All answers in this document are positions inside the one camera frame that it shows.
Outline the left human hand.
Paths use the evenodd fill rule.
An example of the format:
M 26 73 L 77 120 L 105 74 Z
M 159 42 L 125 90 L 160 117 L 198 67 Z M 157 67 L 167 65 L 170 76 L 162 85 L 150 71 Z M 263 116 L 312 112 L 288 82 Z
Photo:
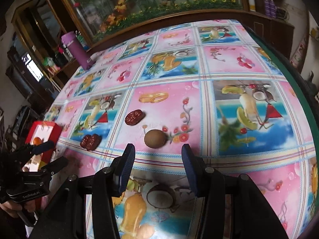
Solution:
M 22 209 L 26 209 L 29 213 L 32 213 L 36 209 L 35 200 L 26 202 L 24 206 L 21 206 L 13 201 L 7 201 L 1 204 L 1 209 L 7 212 L 11 217 L 17 218 L 18 212 L 22 211 Z

